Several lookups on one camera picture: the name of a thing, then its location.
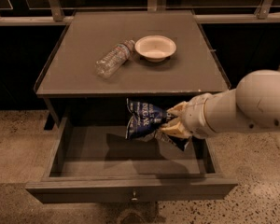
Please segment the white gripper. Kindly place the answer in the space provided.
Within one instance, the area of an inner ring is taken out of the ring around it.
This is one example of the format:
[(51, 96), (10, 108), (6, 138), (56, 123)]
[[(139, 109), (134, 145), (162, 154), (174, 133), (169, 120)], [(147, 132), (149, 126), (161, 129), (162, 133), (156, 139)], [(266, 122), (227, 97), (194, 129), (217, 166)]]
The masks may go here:
[(206, 115), (206, 101), (211, 97), (210, 93), (193, 97), (188, 102), (169, 108), (167, 112), (171, 115), (180, 117), (174, 118), (160, 126), (160, 130), (172, 137), (186, 139), (194, 136), (199, 139), (214, 136), (215, 131), (209, 126)]

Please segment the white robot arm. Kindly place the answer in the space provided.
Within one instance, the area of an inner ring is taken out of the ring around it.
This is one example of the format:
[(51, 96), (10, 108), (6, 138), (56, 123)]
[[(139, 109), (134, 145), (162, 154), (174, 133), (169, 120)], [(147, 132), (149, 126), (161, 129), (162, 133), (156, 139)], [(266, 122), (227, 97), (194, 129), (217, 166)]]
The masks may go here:
[(280, 132), (280, 65), (276, 71), (246, 75), (233, 90), (197, 95), (169, 112), (175, 118), (162, 125), (161, 131), (178, 138)]

